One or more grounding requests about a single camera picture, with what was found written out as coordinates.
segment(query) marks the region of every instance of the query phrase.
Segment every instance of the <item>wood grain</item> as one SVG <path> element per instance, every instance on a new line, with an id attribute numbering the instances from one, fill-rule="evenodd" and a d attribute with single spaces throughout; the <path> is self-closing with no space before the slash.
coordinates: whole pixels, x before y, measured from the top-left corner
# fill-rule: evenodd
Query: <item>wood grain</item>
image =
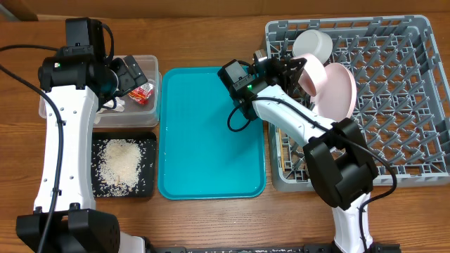
<path id="1" fill-rule="evenodd" d="M 426 13 L 450 73 L 450 13 Z M 162 74 L 174 67 L 221 66 L 232 58 L 250 60 L 270 20 L 339 15 L 109 20 L 116 54 L 153 54 Z M 65 43 L 63 22 L 0 23 L 0 46 Z M 3 52 L 0 63 L 38 84 L 37 68 L 49 52 Z M 30 252 L 15 235 L 17 215 L 31 214 L 44 157 L 45 121 L 37 95 L 0 73 L 0 252 Z M 101 211 L 119 219 L 121 229 L 147 236 L 156 246 L 252 247 L 331 242 L 330 208 L 315 193 L 281 193 L 267 184 L 245 200 L 169 201 L 155 189 L 147 200 L 98 200 Z M 375 189 L 374 194 L 386 188 Z M 450 252 L 450 186 L 399 189 L 370 205 L 371 234 L 379 242 L 401 243 L 404 252 Z"/>
<path id="2" fill-rule="evenodd" d="M 377 0 L 366 3 L 359 0 L 77 0 L 70 4 L 60 0 L 21 0 L 37 15 L 68 15 L 101 18 L 195 18 L 237 17 L 249 15 L 301 15 L 363 13 L 424 13 L 450 11 L 445 0 Z"/>

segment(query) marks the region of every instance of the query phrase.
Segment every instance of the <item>snack package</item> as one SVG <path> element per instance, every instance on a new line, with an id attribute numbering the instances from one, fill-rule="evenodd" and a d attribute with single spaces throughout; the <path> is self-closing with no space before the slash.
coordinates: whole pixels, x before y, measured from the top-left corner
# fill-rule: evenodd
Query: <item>snack package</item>
<path id="1" fill-rule="evenodd" d="M 155 81 L 149 79 L 146 84 L 142 84 L 140 87 L 134 89 L 128 95 L 130 98 L 135 100 L 141 105 L 146 105 L 148 103 L 148 98 L 155 92 Z"/>

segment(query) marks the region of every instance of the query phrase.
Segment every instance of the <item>dish rack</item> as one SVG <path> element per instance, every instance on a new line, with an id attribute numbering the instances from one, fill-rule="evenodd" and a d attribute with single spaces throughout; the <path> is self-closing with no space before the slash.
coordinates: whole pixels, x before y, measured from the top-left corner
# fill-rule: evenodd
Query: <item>dish rack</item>
<path id="1" fill-rule="evenodd" d="M 291 54 L 297 36 L 311 29 L 331 36 L 328 62 L 341 63 L 354 75 L 358 94 L 352 119 L 368 147 L 393 164 L 398 185 L 450 182 L 449 85 L 428 19 L 401 15 L 271 21 L 266 25 L 268 56 Z M 277 190 L 313 190 L 302 149 L 272 124 L 269 147 Z M 389 172 L 376 164 L 374 184 L 390 186 Z"/>

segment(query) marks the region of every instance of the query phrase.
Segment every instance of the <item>black bracket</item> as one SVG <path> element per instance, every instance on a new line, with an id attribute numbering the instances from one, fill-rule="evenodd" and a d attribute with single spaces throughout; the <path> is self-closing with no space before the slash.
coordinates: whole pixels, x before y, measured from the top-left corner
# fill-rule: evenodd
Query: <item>black bracket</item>
<path id="1" fill-rule="evenodd" d="M 317 194 L 329 206 L 346 210 L 359 196 L 373 190 L 378 170 L 369 154 L 336 137 L 340 135 L 368 149 L 358 124 L 345 118 L 334 123 L 331 131 L 309 139 L 303 147 L 304 157 Z M 330 152 L 333 147 L 345 149 L 344 155 L 335 160 Z"/>

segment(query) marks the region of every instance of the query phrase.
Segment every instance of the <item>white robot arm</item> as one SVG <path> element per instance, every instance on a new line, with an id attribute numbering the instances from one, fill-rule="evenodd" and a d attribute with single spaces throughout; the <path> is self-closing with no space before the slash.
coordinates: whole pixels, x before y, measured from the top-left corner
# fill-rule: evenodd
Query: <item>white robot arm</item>
<path id="1" fill-rule="evenodd" d="M 297 65 L 296 68 L 302 69 L 302 64 Z M 253 120 L 258 117 L 274 124 L 304 148 L 313 187 L 322 199 L 333 208 L 336 229 L 333 242 L 335 251 L 362 253 L 364 252 L 363 239 L 366 240 L 367 247 L 370 247 L 373 242 L 368 231 L 367 206 L 364 208 L 362 219 L 363 237 L 359 223 L 359 207 L 370 198 L 372 180 L 376 177 L 376 166 L 373 159 L 365 157 L 367 164 L 364 165 L 353 164 L 350 162 L 351 159 L 345 160 L 348 157 L 343 157 L 335 162 L 329 151 L 335 145 L 328 140 L 333 135 L 324 131 L 324 129 L 334 131 L 335 122 L 332 119 L 316 115 L 289 97 L 278 85 L 282 78 L 277 76 L 275 70 L 279 70 L 279 66 L 278 60 L 264 60 L 259 63 L 256 60 L 255 65 L 249 67 L 249 72 L 253 73 L 248 74 L 238 61 L 233 60 L 223 66 L 218 75 L 229 90 L 232 99 L 239 104 L 241 112 L 246 118 Z M 314 126 L 304 117 L 312 119 L 321 128 Z M 340 128 L 338 125 L 344 127 L 342 129 L 346 129 L 344 131 L 348 131 L 348 134 L 361 135 L 357 125 L 349 119 L 345 123 L 337 124 L 337 129 Z M 357 172 L 346 178 L 345 174 L 350 171 L 351 173 Z M 359 180 L 365 181 L 365 184 L 354 183 Z"/>
<path id="2" fill-rule="evenodd" d="M 327 119 L 313 113 L 297 101 L 289 97 L 279 85 L 268 86 L 257 94 L 258 97 L 272 97 L 280 98 L 286 103 L 295 106 L 298 110 L 303 112 L 306 116 L 317 121 L 320 125 L 327 129 L 332 129 L 331 125 L 334 121 Z M 252 101 L 253 108 L 256 115 L 266 120 L 278 128 L 282 129 L 289 137 L 295 140 L 297 144 L 304 147 L 308 144 L 308 140 L 312 137 L 319 137 L 324 134 L 322 130 L 310 124 L 298 113 L 284 104 L 280 104 L 268 100 L 254 100 Z M 334 207 L 333 218 L 335 221 L 335 245 L 342 251 L 342 253 L 361 253 L 364 252 L 364 246 L 359 232 L 359 207 L 362 202 L 370 198 L 370 193 L 363 194 L 352 202 L 349 209 L 343 210 L 340 207 Z M 363 214 L 363 228 L 364 237 L 368 247 L 373 242 L 372 237 L 368 231 L 368 214 L 367 206 Z"/>
<path id="3" fill-rule="evenodd" d="M 46 102 L 44 170 L 33 214 L 19 216 L 18 237 L 33 251 L 146 253 L 146 238 L 120 231 L 114 215 L 96 211 L 91 184 L 91 141 L 96 112 L 105 102 L 147 82 L 132 56 L 105 55 L 103 25 L 98 20 L 66 20 L 67 46 L 39 68 L 40 88 L 53 101 L 63 121 L 63 156 L 59 187 L 54 189 L 59 149 L 56 113 Z M 53 192 L 58 190 L 51 208 Z M 43 236 L 44 224 L 51 232 Z"/>

